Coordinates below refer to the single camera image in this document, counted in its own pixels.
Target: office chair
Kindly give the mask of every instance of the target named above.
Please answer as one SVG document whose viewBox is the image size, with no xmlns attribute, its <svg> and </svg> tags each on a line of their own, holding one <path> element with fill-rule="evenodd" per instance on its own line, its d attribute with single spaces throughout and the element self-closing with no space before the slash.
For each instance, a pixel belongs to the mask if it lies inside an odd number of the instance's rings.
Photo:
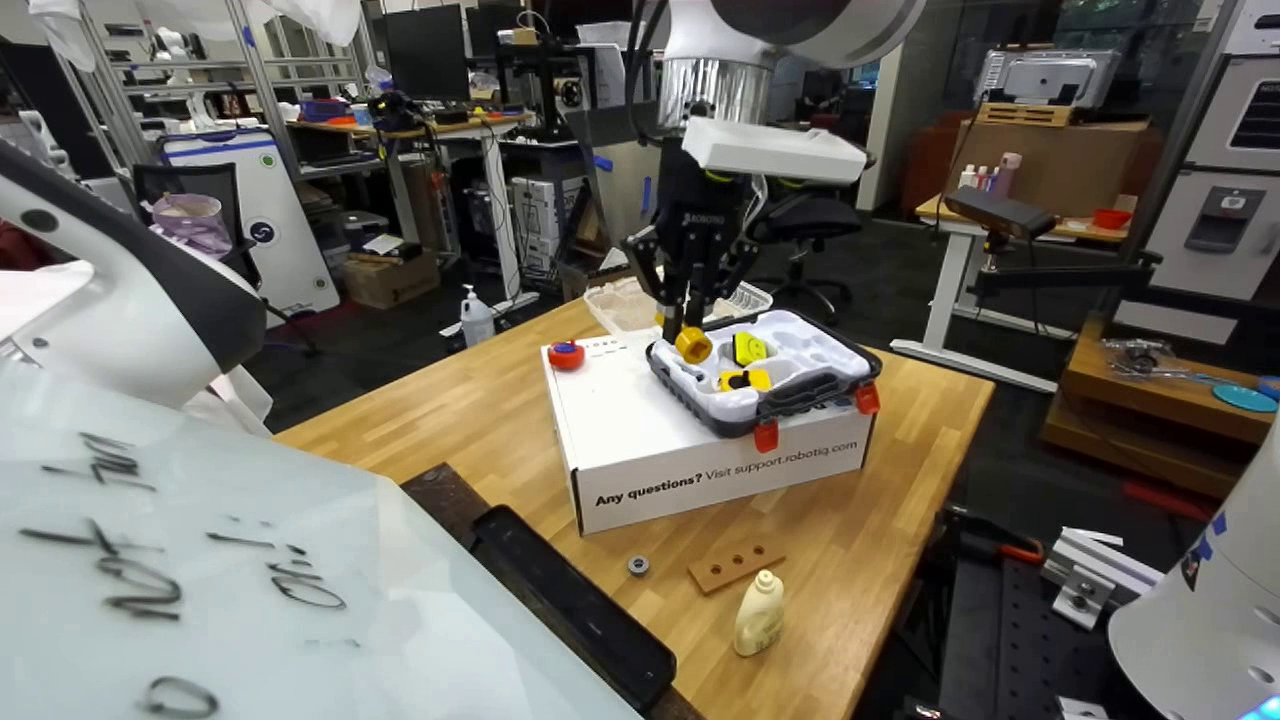
<svg viewBox="0 0 1280 720">
<path fill-rule="evenodd" d="M 200 167 L 132 162 L 132 195 L 136 195 L 146 225 L 153 225 L 153 212 L 146 204 L 156 204 L 164 193 L 200 193 L 200 195 L 221 198 L 226 228 L 231 232 L 231 250 L 226 254 L 226 263 L 235 276 L 243 276 L 243 283 L 260 287 L 263 276 L 249 250 L 249 236 L 241 225 L 235 162 L 200 162 Z M 263 313 L 276 314 L 286 325 L 286 331 L 292 331 L 304 343 L 304 356 L 319 356 L 318 338 L 304 326 L 295 326 L 292 314 L 272 309 L 267 294 L 263 294 Z"/>
<path fill-rule="evenodd" d="M 751 283 L 770 287 L 775 298 L 817 298 L 821 318 L 836 325 L 839 309 L 852 298 L 852 287 L 839 278 L 808 276 L 808 254 L 823 250 L 832 236 L 861 232 L 861 217 L 839 195 L 797 193 L 763 206 L 756 221 L 759 244 L 792 241 L 789 271 L 759 276 Z"/>
</svg>

